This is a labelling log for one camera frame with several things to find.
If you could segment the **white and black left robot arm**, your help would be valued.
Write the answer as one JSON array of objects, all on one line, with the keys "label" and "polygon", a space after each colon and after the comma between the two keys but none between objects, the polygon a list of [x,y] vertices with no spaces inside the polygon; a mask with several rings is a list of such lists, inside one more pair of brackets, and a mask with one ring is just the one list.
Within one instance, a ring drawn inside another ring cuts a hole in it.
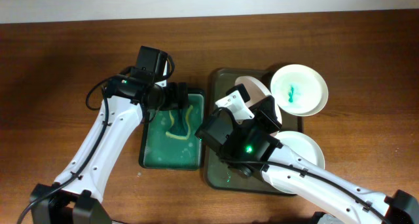
[{"label": "white and black left robot arm", "polygon": [[187,106],[187,85],[169,83],[172,57],[142,46],[134,65],[95,86],[101,105],[88,106],[98,116],[70,163],[52,185],[37,184],[18,222],[31,214],[34,223],[112,223],[102,206],[113,167],[132,132],[153,118],[149,112]]}]

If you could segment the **white bowl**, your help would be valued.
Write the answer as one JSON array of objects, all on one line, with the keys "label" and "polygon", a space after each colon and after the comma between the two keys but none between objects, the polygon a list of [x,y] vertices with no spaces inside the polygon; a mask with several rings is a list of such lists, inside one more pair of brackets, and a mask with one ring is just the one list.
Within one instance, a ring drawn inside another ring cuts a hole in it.
[{"label": "white bowl", "polygon": [[235,85],[243,84],[250,100],[245,105],[251,110],[255,110],[255,105],[261,100],[272,96],[271,91],[258,79],[251,76],[241,76],[235,80]]},{"label": "white bowl", "polygon": [[329,98],[324,78],[311,67],[301,64],[279,68],[270,80],[270,91],[281,109],[299,117],[319,113]]}]

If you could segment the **white plate lower right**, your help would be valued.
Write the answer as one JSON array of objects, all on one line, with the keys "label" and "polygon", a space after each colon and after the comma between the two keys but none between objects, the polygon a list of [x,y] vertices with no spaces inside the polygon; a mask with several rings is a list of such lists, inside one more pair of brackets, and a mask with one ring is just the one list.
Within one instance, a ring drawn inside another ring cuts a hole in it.
[{"label": "white plate lower right", "polygon": [[325,168],[323,151],[309,136],[301,132],[283,131],[278,132],[274,137],[312,164]]}]

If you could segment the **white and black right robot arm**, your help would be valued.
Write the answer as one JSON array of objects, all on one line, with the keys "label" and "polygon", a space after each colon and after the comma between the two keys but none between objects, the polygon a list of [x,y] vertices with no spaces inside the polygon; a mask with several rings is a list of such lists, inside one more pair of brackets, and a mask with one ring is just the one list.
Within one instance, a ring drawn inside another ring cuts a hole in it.
[{"label": "white and black right robot arm", "polygon": [[195,135],[242,176],[255,176],[276,189],[287,189],[343,223],[418,222],[418,201],[412,195],[398,190],[388,197],[350,183],[272,137],[279,128],[272,96],[252,109],[252,119],[237,123],[231,110],[218,107]]}]

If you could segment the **dark green water tray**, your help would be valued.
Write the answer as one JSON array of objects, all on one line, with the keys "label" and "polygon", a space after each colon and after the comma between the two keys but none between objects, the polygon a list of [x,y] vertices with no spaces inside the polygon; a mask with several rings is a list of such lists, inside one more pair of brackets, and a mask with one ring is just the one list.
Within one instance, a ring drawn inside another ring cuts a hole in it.
[{"label": "dark green water tray", "polygon": [[149,115],[154,120],[144,126],[138,163],[143,168],[167,170],[197,170],[202,160],[202,143],[194,135],[204,117],[206,94],[200,88],[189,88],[188,122],[191,128],[187,140],[166,135],[172,125],[171,111],[154,111]]}]

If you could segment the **green and yellow sponge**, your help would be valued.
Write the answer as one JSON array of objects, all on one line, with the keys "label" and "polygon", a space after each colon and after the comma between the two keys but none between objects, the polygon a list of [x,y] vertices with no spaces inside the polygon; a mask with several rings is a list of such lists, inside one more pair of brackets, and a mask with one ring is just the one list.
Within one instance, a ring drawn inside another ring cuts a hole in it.
[{"label": "green and yellow sponge", "polygon": [[165,135],[176,140],[188,140],[191,135],[189,115],[192,110],[193,106],[189,105],[188,108],[169,111],[171,125]]}]

